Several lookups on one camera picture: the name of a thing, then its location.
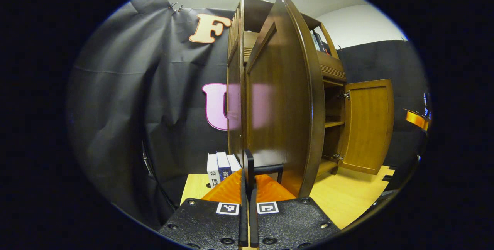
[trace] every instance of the pink letter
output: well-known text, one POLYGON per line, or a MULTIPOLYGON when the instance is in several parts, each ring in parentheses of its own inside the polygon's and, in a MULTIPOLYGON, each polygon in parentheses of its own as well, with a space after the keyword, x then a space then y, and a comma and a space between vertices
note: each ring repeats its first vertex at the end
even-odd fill
POLYGON ((206 84, 203 86, 206 93, 206 119, 215 129, 227 130, 225 116, 226 85, 221 83, 206 84))

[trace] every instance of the cabinet hinge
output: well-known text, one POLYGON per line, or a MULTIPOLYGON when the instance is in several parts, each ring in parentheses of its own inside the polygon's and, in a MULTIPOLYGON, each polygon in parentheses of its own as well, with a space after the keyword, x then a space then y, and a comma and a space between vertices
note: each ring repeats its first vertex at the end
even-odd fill
POLYGON ((342 99, 347 98, 348 100, 350 100, 350 90, 348 90, 346 93, 339 94, 338 97, 342 99))
POLYGON ((333 157, 337 160, 343 161, 343 159, 345 158, 345 155, 340 155, 340 153, 337 153, 337 154, 334 154, 333 157))

